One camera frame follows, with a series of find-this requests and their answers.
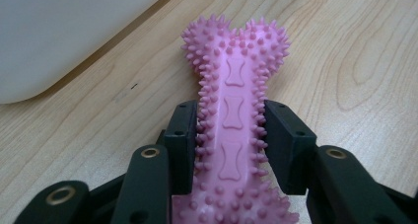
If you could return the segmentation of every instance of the spiky nub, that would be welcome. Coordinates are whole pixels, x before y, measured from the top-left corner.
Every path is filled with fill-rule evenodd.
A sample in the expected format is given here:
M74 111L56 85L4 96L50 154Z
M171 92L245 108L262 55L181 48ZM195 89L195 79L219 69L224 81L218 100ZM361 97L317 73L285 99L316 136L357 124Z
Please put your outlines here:
M251 20L229 29L224 16L200 17L182 33L199 84L196 162L190 195L173 197L173 222L296 223L289 200L262 177L268 172L265 86L289 53L283 28Z

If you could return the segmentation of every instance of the white object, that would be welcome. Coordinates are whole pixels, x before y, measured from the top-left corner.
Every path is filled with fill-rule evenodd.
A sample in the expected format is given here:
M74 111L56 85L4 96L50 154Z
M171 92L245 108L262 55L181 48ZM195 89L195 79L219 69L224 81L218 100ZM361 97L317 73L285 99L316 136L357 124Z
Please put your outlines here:
M0 0L0 104L57 82L157 0Z

